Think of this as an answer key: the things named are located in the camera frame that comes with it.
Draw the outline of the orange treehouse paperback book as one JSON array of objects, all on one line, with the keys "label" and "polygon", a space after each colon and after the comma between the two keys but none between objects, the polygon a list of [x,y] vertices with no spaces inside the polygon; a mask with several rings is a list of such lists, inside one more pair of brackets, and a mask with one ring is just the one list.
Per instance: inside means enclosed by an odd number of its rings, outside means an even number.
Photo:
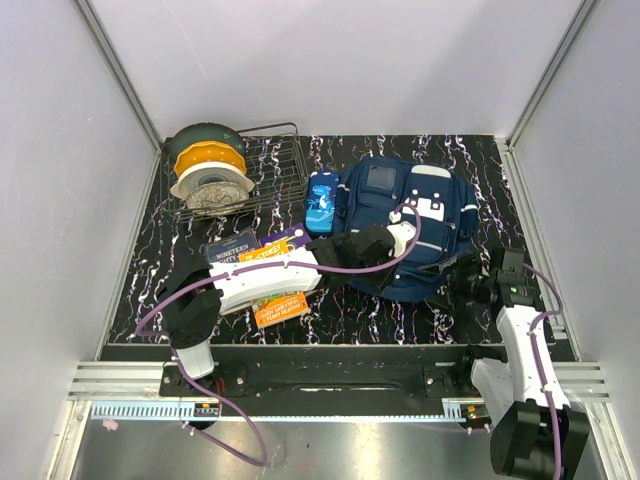
[{"label": "orange treehouse paperback book", "polygon": [[[240,262],[262,260],[280,256],[294,250],[286,239],[280,239],[263,247],[239,255]],[[259,329],[276,325],[309,312],[303,292],[284,292],[254,300],[251,304],[253,317]]]}]

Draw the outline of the blue pencil case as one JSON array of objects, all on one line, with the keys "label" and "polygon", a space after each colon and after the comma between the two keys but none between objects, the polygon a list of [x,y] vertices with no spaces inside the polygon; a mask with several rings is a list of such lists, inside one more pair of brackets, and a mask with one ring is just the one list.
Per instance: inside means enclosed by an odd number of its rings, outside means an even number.
[{"label": "blue pencil case", "polygon": [[340,175],[332,170],[312,172],[309,177],[304,224],[312,235],[327,234],[332,231],[335,212],[335,198]]}]

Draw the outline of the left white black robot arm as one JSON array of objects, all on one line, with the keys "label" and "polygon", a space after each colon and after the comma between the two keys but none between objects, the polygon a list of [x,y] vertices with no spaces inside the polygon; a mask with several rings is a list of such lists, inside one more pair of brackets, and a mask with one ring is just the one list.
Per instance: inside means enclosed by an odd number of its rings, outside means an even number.
[{"label": "left white black robot arm", "polygon": [[159,307],[170,346],[183,368],[181,384],[196,396],[214,388],[209,338],[219,315],[261,297],[337,288],[357,275],[380,286],[393,277],[419,233],[408,221],[373,224],[315,239],[288,253],[213,264],[174,281],[161,295]]}]

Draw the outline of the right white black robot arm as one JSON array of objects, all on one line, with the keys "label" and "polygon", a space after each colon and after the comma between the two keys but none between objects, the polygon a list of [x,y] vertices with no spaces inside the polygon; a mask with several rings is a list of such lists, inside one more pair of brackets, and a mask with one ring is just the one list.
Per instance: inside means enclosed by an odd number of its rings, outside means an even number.
[{"label": "right white black robot arm", "polygon": [[489,269],[472,254],[460,257],[446,277],[445,306],[462,317],[472,306],[488,308],[503,345],[469,345],[451,366],[428,367],[429,397],[480,395],[492,424],[490,460],[498,475],[516,479],[572,479],[590,433],[586,414],[575,411],[555,373],[545,321],[560,311],[544,307],[533,267],[521,250],[497,247]]}]

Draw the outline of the purple treehouse paperback book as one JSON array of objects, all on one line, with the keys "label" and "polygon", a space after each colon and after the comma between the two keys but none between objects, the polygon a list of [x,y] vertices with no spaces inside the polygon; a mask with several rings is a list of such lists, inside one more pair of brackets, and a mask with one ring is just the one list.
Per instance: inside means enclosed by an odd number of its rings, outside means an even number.
[{"label": "purple treehouse paperback book", "polygon": [[311,237],[302,223],[298,223],[279,232],[262,237],[259,243],[262,247],[284,240],[289,250],[304,247],[311,241]]}]

